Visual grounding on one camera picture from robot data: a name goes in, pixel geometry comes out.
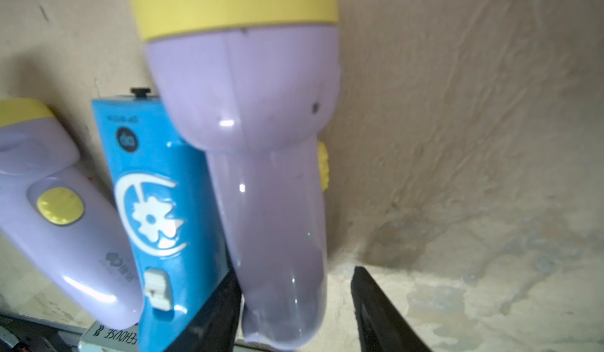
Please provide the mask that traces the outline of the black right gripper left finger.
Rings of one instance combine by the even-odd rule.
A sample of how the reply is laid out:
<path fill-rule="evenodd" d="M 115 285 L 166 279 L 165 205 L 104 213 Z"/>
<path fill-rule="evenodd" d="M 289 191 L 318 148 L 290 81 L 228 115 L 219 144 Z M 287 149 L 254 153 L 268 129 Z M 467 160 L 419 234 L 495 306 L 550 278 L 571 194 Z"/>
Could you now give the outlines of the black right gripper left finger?
<path fill-rule="evenodd" d="M 232 352 L 241 307 L 242 291 L 231 270 L 166 352 Z"/>

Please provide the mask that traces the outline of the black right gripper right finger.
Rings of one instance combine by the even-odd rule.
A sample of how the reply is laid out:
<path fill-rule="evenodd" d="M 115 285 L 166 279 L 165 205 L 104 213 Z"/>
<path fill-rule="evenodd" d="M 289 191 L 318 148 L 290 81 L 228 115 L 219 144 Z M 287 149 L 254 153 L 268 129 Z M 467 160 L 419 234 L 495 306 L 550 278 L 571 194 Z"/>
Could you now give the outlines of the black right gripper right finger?
<path fill-rule="evenodd" d="M 362 352 L 430 352 L 363 266 L 351 281 Z"/>

